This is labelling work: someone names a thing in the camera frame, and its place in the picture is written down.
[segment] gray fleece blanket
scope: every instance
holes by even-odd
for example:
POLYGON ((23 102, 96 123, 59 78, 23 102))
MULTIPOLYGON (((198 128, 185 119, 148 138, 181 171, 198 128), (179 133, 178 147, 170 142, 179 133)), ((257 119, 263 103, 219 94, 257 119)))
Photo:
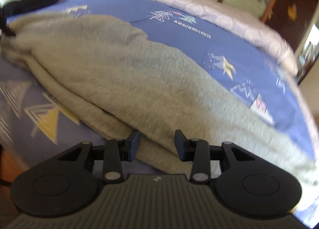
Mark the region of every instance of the gray fleece blanket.
MULTIPOLYGON (((168 173, 186 173, 174 132, 212 145, 232 141, 294 174, 304 187, 318 178, 315 163, 290 139, 180 50, 151 42, 111 16, 34 14, 10 24, 4 57, 28 68, 62 105, 106 138, 145 135, 138 158, 168 173)), ((212 173, 218 175, 217 162, 212 173)))

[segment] blue bed sheet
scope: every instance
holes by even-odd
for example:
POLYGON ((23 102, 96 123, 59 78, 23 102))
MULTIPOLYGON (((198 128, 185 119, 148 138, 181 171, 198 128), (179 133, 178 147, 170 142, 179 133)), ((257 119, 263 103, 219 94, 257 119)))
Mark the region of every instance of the blue bed sheet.
MULTIPOLYGON (((270 56, 236 35, 150 0, 60 0, 38 12, 44 11, 78 17, 112 15, 142 29, 149 40, 180 49, 268 125, 287 134, 310 158, 315 158, 304 117, 281 68, 270 56)), ((20 155, 23 151, 34 151, 35 155, 39 142, 49 152, 47 155, 41 152, 35 159, 26 157, 24 161, 28 165, 35 165, 41 158, 57 154, 79 141, 102 143, 100 135, 55 102, 32 75, 1 57, 0 92, 2 140, 9 144, 20 142, 19 146, 12 144, 20 155), (15 114, 14 125, 23 133, 10 133, 9 124, 13 121, 4 112, 8 104, 15 114)), ((309 218, 305 212, 299 213, 303 221, 309 218)))

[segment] patterned bed sheet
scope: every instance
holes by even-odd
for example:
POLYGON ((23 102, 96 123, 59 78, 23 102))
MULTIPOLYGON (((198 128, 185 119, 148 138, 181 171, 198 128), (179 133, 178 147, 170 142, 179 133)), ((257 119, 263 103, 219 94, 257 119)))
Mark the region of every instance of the patterned bed sheet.
MULTIPOLYGON (((60 0, 39 10, 113 15, 142 29, 149 40, 183 51, 269 126, 287 134, 315 158, 304 117, 283 71, 267 54, 205 20, 150 0, 60 0)), ((25 70, 0 57, 0 140, 27 166, 81 142, 103 138, 52 98, 25 70)), ((136 161, 127 173, 155 173, 136 161)), ((297 211, 308 225, 318 222, 317 204, 297 211)))

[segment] black circular housing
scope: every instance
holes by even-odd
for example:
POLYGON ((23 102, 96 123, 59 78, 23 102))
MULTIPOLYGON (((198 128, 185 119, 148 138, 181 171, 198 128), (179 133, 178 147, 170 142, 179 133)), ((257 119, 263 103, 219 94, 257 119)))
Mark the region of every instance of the black circular housing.
POLYGON ((18 176, 10 195, 26 214, 56 217, 84 208, 97 192, 96 178, 81 166, 69 161, 49 161, 18 176))
POLYGON ((301 197, 297 179, 265 161, 237 162, 217 178, 214 189, 232 211, 261 219, 286 215, 301 197))

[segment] brown wooden door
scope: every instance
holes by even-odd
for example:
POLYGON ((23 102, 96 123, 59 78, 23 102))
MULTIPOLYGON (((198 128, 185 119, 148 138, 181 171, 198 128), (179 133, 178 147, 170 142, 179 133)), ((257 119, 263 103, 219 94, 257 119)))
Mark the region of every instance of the brown wooden door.
POLYGON ((296 50, 312 19, 317 3, 318 0, 277 0, 272 9, 273 15, 266 21, 266 25, 276 30, 293 50, 296 50), (294 5, 297 13, 295 21, 288 16, 288 8, 293 8, 294 5))

